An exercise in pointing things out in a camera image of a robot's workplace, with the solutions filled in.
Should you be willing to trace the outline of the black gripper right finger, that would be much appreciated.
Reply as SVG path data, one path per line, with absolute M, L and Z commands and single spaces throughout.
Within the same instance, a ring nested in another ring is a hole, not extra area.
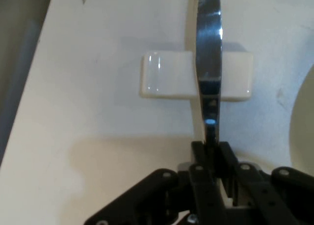
M 219 177 L 235 206 L 255 208 L 266 225 L 312 225 L 314 178 L 291 167 L 271 174 L 240 163 L 229 143 L 219 144 Z

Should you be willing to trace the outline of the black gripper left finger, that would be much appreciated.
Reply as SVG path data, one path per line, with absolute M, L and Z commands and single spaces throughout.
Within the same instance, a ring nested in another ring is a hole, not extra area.
M 224 212 L 217 181 L 210 172 L 213 151 L 192 142 L 194 162 L 185 171 L 158 169 L 86 221 L 86 225 L 171 225 L 190 211 L 198 224 Z

